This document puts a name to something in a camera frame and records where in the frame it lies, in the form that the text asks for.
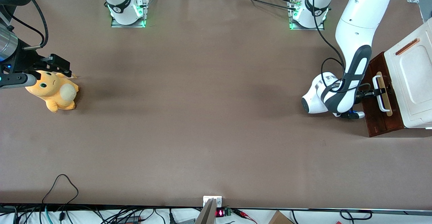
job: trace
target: plush toy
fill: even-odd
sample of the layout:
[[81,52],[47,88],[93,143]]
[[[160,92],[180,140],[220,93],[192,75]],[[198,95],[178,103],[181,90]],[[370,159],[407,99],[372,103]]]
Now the plush toy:
[[75,108],[75,96],[80,89],[77,84],[64,78],[62,73],[38,71],[40,80],[26,89],[43,100],[47,108],[56,113],[58,109],[73,110]]

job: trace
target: brown table surface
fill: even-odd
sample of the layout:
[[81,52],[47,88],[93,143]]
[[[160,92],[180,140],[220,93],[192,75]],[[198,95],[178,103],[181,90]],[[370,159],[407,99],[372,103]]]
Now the brown table surface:
[[[286,10],[155,0],[145,29],[114,29],[104,0],[37,1],[49,28],[39,53],[69,60],[81,95],[53,114],[23,88],[0,91],[0,202],[40,202],[66,173],[74,203],[432,209],[430,138],[367,138],[364,120],[304,112],[336,55],[316,31],[289,30]],[[331,3],[331,43],[347,1]],[[16,16],[43,30],[32,4]],[[391,0],[373,55],[420,24],[417,4]],[[47,201],[73,195],[62,179]]]

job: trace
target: power cord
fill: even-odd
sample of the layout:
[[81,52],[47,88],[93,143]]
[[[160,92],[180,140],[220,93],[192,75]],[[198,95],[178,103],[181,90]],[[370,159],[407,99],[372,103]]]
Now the power cord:
[[294,210],[291,210],[291,213],[293,214],[294,222],[295,222],[296,224],[298,224],[297,219],[296,219],[296,215],[294,214]]
[[293,7],[281,6],[281,5],[273,4],[273,3],[270,3],[270,2],[266,2],[266,1],[260,1],[260,0],[251,0],[251,1],[256,1],[256,2],[259,2],[259,3],[262,3],[262,4],[266,4],[266,5],[269,5],[269,6],[285,8],[285,9],[288,9],[288,10],[296,10]]
[[160,216],[162,218],[163,224],[166,224],[165,223],[165,218],[163,216],[159,215],[159,213],[156,211],[156,209],[153,209],[153,210],[155,211],[156,215],[158,215],[158,216]]
[[[349,218],[346,218],[342,213],[347,213],[348,216],[349,216]],[[352,221],[352,224],[355,224],[354,221],[366,221],[366,220],[369,220],[370,218],[372,218],[372,212],[369,211],[368,213],[369,213],[369,216],[366,217],[366,218],[353,218],[352,215],[351,215],[351,213],[349,211],[347,211],[347,210],[341,210],[339,212],[339,215],[341,215],[341,218],[343,218],[343,219],[345,219],[347,221]]]
[[[55,178],[54,183],[52,184],[50,190],[49,190],[49,191],[46,193],[46,195],[42,198],[42,206],[45,204],[45,203],[44,203],[45,198],[46,198],[46,197],[51,193],[51,191],[53,190],[55,184],[57,183],[58,179],[59,179],[61,176],[65,176],[65,177],[67,178],[67,180],[68,180],[69,183],[72,185],[72,187],[74,187],[74,189],[77,191],[77,194],[76,194],[73,198],[71,198],[68,202],[66,202],[66,204],[63,204],[63,205],[61,206],[61,212],[60,212],[60,215],[59,215],[59,218],[58,218],[60,222],[62,222],[62,221],[64,220],[64,218],[65,218],[65,216],[64,216],[64,212],[63,212],[64,207],[65,207],[66,205],[68,205],[71,201],[73,201],[75,198],[77,198],[77,196],[80,194],[80,191],[79,191],[78,188],[75,186],[75,184],[72,183],[71,179],[70,179],[66,174],[63,174],[63,173],[62,173],[62,174],[59,174],[59,175]],[[46,216],[47,216],[47,218],[48,218],[48,221],[50,221],[49,216],[48,216],[47,207],[46,207],[46,206],[45,206],[45,213],[46,213]],[[67,216],[67,218],[69,219],[69,222],[71,222],[71,224],[74,224],[74,223],[72,222],[71,217],[69,216],[69,213],[68,213],[67,210],[66,210],[66,216]]]
[[169,224],[177,224],[172,215],[171,208],[169,209]]

